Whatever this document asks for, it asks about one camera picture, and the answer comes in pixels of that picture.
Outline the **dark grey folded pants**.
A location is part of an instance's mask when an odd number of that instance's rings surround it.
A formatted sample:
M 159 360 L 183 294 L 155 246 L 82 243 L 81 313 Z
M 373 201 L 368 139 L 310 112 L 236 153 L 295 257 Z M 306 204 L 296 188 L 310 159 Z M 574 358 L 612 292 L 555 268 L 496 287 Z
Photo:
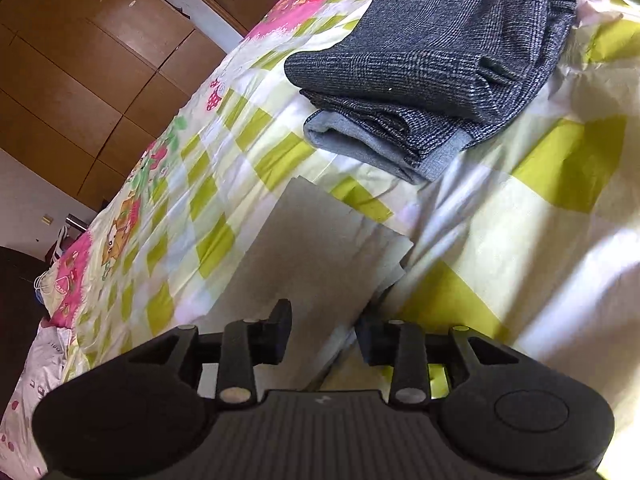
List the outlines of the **dark grey folded pants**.
M 576 0 L 373 0 L 288 80 L 314 106 L 303 133 L 412 184 L 510 125 L 558 65 Z

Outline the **silver thermos bottle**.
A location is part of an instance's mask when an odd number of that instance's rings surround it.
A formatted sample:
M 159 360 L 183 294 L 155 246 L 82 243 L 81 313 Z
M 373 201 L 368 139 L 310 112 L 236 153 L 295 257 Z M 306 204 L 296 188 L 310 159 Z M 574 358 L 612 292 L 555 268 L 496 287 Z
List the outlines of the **silver thermos bottle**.
M 73 214 L 68 214 L 65 218 L 66 226 L 73 228 L 79 232 L 86 232 L 89 229 L 89 225 L 84 220 L 79 219 Z

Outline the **white pink patterned pillow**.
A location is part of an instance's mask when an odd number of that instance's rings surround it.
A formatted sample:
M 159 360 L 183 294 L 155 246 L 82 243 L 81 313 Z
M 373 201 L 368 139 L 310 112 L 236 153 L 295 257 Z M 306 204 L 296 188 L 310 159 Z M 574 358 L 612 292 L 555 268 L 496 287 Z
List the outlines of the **white pink patterned pillow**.
M 32 414 L 62 384 L 72 336 L 68 328 L 38 327 L 1 421 L 1 472 L 10 479 L 40 479 L 47 472 L 32 435 Z

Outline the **light grey-green pants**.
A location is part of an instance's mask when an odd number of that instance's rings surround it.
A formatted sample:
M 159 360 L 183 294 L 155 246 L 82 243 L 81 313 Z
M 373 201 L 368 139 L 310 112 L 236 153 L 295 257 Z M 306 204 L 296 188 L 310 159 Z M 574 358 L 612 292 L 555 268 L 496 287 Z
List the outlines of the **light grey-green pants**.
M 220 332 L 290 300 L 281 364 L 256 367 L 258 392 L 302 390 L 329 367 L 369 300 L 404 273 L 412 241 L 302 177 L 288 182 L 213 309 L 196 324 Z

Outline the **dark wooden headboard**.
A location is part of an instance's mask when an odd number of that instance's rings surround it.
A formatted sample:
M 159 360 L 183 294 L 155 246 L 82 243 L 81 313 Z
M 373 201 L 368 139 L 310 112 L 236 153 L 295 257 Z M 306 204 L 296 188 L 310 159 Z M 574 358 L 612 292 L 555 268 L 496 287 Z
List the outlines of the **dark wooden headboard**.
M 17 250 L 0 248 L 0 408 L 4 412 L 21 376 L 29 348 L 47 310 L 34 281 L 47 265 Z

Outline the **colourful checkered bed sheet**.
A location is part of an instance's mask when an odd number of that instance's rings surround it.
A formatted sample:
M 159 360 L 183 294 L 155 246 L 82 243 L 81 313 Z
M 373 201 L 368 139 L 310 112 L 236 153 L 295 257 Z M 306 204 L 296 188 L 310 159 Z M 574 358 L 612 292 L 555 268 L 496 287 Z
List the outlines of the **colourful checkered bed sheet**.
M 639 9 L 577 0 L 527 110 L 414 186 L 312 148 L 285 58 L 349 34 L 372 0 L 280 0 L 143 153 L 57 263 L 47 310 L 66 378 L 207 313 L 294 177 L 408 235 L 388 307 L 468 324 L 598 390 L 616 429 L 600 471 L 639 474 Z

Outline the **cream cloth bag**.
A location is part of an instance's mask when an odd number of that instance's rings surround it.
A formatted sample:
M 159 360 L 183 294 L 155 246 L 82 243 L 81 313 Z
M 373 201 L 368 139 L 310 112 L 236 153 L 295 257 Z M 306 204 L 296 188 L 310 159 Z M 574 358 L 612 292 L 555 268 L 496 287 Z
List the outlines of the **cream cloth bag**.
M 32 283 L 36 299 L 43 306 L 47 307 L 58 293 L 56 291 L 56 275 L 52 269 L 45 270 L 40 273 Z

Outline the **wooden wardrobe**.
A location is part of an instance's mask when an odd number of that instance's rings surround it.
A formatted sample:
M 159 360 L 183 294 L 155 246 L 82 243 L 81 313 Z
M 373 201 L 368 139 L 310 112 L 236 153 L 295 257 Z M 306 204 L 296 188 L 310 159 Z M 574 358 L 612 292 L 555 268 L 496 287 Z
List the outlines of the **wooden wardrobe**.
M 101 209 L 223 56 L 164 0 L 1 0 L 1 146 Z

